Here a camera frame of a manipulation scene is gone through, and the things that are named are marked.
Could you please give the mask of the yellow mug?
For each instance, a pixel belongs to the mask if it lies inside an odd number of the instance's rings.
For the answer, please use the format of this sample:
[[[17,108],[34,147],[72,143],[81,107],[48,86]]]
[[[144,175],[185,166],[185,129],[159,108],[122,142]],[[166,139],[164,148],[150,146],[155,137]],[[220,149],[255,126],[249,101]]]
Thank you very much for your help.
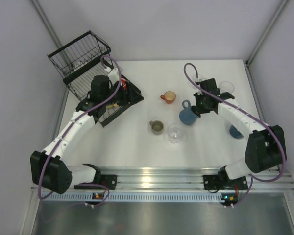
[[[119,105],[118,105],[117,103],[115,103],[115,104],[110,104],[110,105],[107,105],[107,106],[106,106],[107,109],[118,108],[118,107],[119,107]]]

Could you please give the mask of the red mug black handle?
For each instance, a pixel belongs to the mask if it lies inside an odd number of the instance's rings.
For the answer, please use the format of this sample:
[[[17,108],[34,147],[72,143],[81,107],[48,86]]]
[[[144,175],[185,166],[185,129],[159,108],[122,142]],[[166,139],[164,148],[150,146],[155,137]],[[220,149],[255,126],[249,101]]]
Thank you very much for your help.
[[[121,78],[121,83],[122,83],[123,89],[126,91],[127,90],[127,84],[126,84],[126,80],[124,78]]]

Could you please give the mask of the blue ceramic jug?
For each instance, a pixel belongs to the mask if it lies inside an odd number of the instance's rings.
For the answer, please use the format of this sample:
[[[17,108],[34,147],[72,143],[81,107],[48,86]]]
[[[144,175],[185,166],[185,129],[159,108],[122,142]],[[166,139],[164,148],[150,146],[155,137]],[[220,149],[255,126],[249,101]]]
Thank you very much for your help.
[[[195,105],[191,105],[189,100],[184,100],[182,102],[183,109],[179,113],[180,121],[187,126],[193,125],[199,118],[197,114],[197,109]]]

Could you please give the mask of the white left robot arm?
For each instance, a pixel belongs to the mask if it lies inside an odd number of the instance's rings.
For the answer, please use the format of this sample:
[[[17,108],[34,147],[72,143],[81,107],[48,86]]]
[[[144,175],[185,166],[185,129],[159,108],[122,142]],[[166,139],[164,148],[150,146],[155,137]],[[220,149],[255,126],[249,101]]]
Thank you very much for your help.
[[[30,156],[34,184],[63,194],[70,187],[96,188],[101,183],[101,169],[92,164],[66,166],[66,161],[82,137],[106,113],[117,105],[121,114],[130,106],[143,101],[141,90],[124,76],[115,83],[110,75],[96,75],[86,97],[79,102],[73,116],[58,136],[41,152]]]

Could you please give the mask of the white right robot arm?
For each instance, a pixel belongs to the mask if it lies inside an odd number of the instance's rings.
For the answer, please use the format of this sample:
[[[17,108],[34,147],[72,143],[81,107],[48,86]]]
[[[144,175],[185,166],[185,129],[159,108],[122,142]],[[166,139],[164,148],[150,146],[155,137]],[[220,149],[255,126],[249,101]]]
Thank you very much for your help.
[[[197,82],[196,86],[201,92],[194,94],[194,113],[200,117],[215,112],[247,140],[245,155],[218,171],[215,185],[219,189],[232,187],[249,174],[286,163],[284,131],[279,125],[270,126],[245,111],[231,93],[220,91],[213,78]]]

